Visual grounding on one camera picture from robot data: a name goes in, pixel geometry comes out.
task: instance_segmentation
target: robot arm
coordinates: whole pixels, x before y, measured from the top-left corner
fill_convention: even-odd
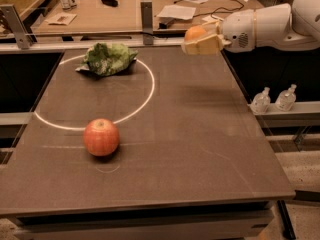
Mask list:
[[[183,50],[187,54],[215,54],[223,48],[237,53],[262,46],[284,51],[320,47],[319,0],[294,0],[292,9],[289,4],[281,4],[236,12],[215,24],[208,33],[195,40],[185,41]],[[191,43],[197,47],[193,53],[188,52]]]

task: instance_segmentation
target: red apple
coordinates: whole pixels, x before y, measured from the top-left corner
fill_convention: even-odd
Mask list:
[[[113,122],[99,118],[86,126],[83,140],[90,154],[107,156],[112,154],[119,145],[119,131]]]

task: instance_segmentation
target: metal post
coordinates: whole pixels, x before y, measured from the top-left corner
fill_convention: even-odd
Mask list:
[[[153,44],[152,2],[141,1],[143,44]]]
[[[22,24],[19,15],[13,4],[0,5],[3,15],[9,23],[9,26],[14,34],[17,45],[20,49],[28,49],[32,45],[32,39],[28,35],[24,25]]]

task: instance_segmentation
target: white circle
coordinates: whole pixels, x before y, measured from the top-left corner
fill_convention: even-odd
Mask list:
[[[59,65],[63,65],[64,63],[67,63],[69,61],[72,61],[72,60],[75,60],[75,59],[79,59],[83,57],[83,55],[80,55],[80,56],[76,56],[76,57],[73,57],[71,59],[68,59],[68,60],[65,60],[65,61],[62,61],[60,62]],[[146,105],[147,103],[150,101],[150,99],[152,98],[152,95],[154,93],[154,90],[155,90],[155,80],[154,80],[154,75],[152,74],[152,71],[151,69],[145,64],[143,63],[142,61],[140,60],[136,60],[137,62],[139,62],[141,65],[143,65],[147,71],[149,72],[150,74],[150,77],[151,77],[151,81],[152,81],[152,87],[151,87],[151,91],[147,97],[147,99],[141,104],[141,106],[139,106],[136,110],[134,110],[133,112],[131,112],[129,115],[123,117],[123,118],[120,118],[118,120],[115,120],[113,123],[114,124],[118,124],[118,123],[121,123],[123,121],[126,121],[128,120],[129,118],[133,117],[134,115],[136,115],[140,110],[142,110]],[[34,112],[34,114],[36,115],[36,117],[41,120],[42,122],[44,122],[45,124],[47,125],[50,125],[52,127],[55,127],[55,128],[58,128],[58,129],[63,129],[63,130],[70,130],[70,131],[84,131],[85,127],[68,127],[68,126],[62,126],[62,125],[59,125],[59,124],[54,124],[54,123],[51,123],[49,122],[48,120],[45,120],[44,118],[42,118],[36,111]]]

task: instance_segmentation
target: table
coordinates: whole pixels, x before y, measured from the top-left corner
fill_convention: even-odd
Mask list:
[[[33,239],[257,235],[295,193],[223,57],[136,49],[102,79],[74,71],[85,50],[65,52],[1,170],[0,217]],[[98,117],[119,128],[109,159],[82,143]]]
[[[108,7],[103,5],[100,0],[77,0],[78,6],[70,13],[77,14],[77,17],[68,26],[49,25],[43,22],[35,34],[37,36],[50,35],[85,35],[85,34],[103,34],[103,33],[140,33],[141,25],[141,1],[144,0],[117,0],[118,7]],[[172,5],[173,0],[147,0],[152,1],[153,15],[156,16],[161,12],[165,5]],[[242,0],[245,9],[262,8],[263,6],[257,0],[249,0],[247,3]],[[219,7],[228,9],[237,8],[239,3],[230,0],[209,0],[203,4],[195,4],[187,1],[177,3],[181,6],[196,7],[195,15],[206,14],[214,11]],[[62,12],[60,3],[46,16],[49,18]],[[226,17],[228,14],[217,13],[219,17]],[[155,33],[168,32],[185,32],[192,25],[203,23],[201,20],[204,16],[195,17],[193,20],[176,21],[169,29],[159,30],[159,18],[153,18],[153,30]]]

